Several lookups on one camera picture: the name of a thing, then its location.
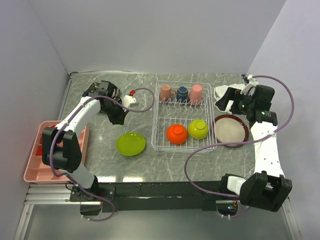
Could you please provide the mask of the green plate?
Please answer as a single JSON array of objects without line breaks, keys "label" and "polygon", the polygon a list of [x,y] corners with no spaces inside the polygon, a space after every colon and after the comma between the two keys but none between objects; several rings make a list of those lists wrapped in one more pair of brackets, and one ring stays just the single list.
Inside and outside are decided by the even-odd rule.
[{"label": "green plate", "polygon": [[116,141],[117,151],[124,156],[132,157],[140,154],[146,147],[146,139],[136,132],[127,132]]}]

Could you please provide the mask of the pink plastic cup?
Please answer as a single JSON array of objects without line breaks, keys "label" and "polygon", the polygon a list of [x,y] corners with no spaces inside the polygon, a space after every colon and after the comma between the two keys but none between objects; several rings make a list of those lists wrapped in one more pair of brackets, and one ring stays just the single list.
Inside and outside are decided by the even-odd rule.
[{"label": "pink plastic cup", "polygon": [[197,106],[201,103],[203,97],[203,88],[199,84],[195,84],[192,86],[189,92],[189,103],[193,106]]}]

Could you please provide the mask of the green bowl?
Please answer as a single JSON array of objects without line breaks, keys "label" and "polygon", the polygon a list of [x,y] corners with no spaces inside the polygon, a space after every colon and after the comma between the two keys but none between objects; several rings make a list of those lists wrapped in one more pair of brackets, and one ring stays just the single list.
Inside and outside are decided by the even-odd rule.
[{"label": "green bowl", "polygon": [[195,119],[189,124],[187,131],[192,138],[202,140],[208,136],[209,127],[204,120]]}]

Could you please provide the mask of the dark blue ceramic mug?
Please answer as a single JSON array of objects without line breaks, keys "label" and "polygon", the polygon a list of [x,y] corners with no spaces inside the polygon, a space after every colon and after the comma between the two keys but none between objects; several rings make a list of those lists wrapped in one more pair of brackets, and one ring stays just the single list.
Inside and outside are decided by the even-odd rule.
[{"label": "dark blue ceramic mug", "polygon": [[185,86],[180,86],[176,91],[177,102],[183,103],[189,101],[188,89]]}]

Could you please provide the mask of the pink ceramic mug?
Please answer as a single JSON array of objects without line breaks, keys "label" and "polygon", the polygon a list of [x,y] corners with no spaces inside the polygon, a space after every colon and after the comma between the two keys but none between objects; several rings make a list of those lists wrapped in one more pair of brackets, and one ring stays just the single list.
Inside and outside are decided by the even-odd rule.
[{"label": "pink ceramic mug", "polygon": [[172,96],[175,96],[177,91],[171,88],[169,85],[165,84],[160,88],[159,99],[161,101],[168,101]]}]

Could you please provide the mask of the orange bowl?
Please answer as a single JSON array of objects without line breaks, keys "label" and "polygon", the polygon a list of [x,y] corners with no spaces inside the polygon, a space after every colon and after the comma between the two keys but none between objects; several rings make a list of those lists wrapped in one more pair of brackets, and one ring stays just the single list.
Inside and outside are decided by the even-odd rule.
[{"label": "orange bowl", "polygon": [[166,131],[167,140],[171,144],[181,145],[188,139],[188,131],[181,124],[172,124]]}]

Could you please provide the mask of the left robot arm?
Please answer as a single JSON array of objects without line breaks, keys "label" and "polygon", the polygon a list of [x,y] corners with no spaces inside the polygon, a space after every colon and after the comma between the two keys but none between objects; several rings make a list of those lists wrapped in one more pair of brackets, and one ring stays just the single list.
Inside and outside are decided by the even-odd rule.
[{"label": "left robot arm", "polygon": [[91,119],[98,113],[107,115],[113,125],[123,125],[127,114],[122,107],[120,89],[102,80],[92,83],[82,94],[76,108],[59,124],[46,127],[42,132],[42,162],[54,175],[66,175],[82,187],[88,201],[100,195],[98,178],[82,163],[79,138]]}]

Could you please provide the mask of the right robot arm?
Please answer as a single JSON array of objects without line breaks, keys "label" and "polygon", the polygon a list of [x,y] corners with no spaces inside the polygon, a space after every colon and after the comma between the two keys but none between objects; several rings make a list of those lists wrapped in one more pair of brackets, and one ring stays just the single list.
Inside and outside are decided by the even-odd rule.
[{"label": "right robot arm", "polygon": [[218,86],[214,89],[215,107],[221,112],[245,115],[254,140],[254,173],[248,179],[226,174],[219,186],[220,196],[231,199],[239,196],[241,204],[277,212],[291,192],[293,185],[282,170],[275,131],[278,119],[270,110],[275,90],[256,85],[247,89],[237,86]]}]

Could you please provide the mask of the white cloth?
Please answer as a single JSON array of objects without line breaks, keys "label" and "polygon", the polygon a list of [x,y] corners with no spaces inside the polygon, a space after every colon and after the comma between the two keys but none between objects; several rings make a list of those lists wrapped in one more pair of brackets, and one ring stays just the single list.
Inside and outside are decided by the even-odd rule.
[{"label": "white cloth", "polygon": [[231,115],[231,114],[232,114],[232,112],[231,112],[231,106],[232,106],[233,102],[227,104],[226,110],[220,110],[220,109],[216,106],[216,103],[218,102],[218,100],[220,100],[220,99],[224,96],[224,94],[226,93],[228,87],[235,88],[235,89],[238,89],[238,90],[243,90],[243,89],[245,88],[245,85],[244,85],[244,84],[234,83],[234,84],[231,84],[231,85],[216,86],[216,87],[213,89],[213,96],[214,96],[214,99],[215,99],[215,102],[213,103],[213,105],[215,106],[215,108],[216,108],[218,111],[222,112],[222,113],[226,113],[226,114]]}]

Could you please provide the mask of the black floral square plate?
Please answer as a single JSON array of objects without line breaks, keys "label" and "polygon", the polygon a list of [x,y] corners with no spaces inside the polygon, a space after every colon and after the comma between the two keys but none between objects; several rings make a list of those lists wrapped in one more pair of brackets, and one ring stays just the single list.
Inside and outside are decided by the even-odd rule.
[{"label": "black floral square plate", "polygon": [[120,95],[120,89],[110,81],[93,82],[82,97],[107,96],[112,99]]}]

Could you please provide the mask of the brown rimmed round plate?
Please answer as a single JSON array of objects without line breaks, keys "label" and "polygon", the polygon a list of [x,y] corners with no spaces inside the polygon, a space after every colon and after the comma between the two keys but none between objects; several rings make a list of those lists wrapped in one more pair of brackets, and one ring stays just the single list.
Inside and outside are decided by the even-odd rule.
[{"label": "brown rimmed round plate", "polygon": [[239,117],[223,114],[212,122],[213,133],[218,143],[224,143],[228,148],[240,148],[242,142],[249,139],[249,128]]}]

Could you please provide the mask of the pink compartment tray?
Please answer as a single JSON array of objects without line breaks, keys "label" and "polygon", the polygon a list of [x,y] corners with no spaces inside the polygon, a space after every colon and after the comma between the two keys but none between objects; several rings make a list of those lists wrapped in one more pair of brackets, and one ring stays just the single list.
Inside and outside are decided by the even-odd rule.
[{"label": "pink compartment tray", "polygon": [[[35,184],[62,184],[69,181],[68,177],[66,176],[55,176],[52,173],[50,166],[43,163],[42,155],[36,155],[38,146],[43,146],[39,144],[39,141],[42,137],[44,129],[47,127],[55,127],[59,123],[59,121],[44,121],[40,124],[23,176],[26,182]],[[89,141],[89,132],[89,128],[86,126],[81,133],[76,134],[82,158],[79,168],[71,174],[71,177],[77,183],[86,188],[89,188],[94,181],[94,177],[84,166]]]}]

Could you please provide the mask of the black base bar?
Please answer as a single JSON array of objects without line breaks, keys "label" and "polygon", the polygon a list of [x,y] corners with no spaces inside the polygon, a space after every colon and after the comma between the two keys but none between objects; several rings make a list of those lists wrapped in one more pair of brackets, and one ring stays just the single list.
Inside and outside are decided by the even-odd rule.
[{"label": "black base bar", "polygon": [[85,215],[95,215],[96,209],[85,204],[98,202],[103,213],[144,210],[193,210],[216,211],[217,204],[236,205],[235,196],[206,193],[188,181],[181,182],[111,182],[99,184],[100,196],[109,200],[89,196],[74,186],[70,194],[71,203],[80,203]]}]

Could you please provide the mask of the aluminium frame rail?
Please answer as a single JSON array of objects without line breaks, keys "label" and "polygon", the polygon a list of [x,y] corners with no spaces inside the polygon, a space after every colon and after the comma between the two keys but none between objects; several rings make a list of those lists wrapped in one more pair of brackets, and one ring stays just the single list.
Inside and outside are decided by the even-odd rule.
[{"label": "aluminium frame rail", "polygon": [[31,184],[28,188],[15,240],[83,240],[85,229],[80,207],[98,207],[92,198],[71,201],[76,194],[67,184]]}]

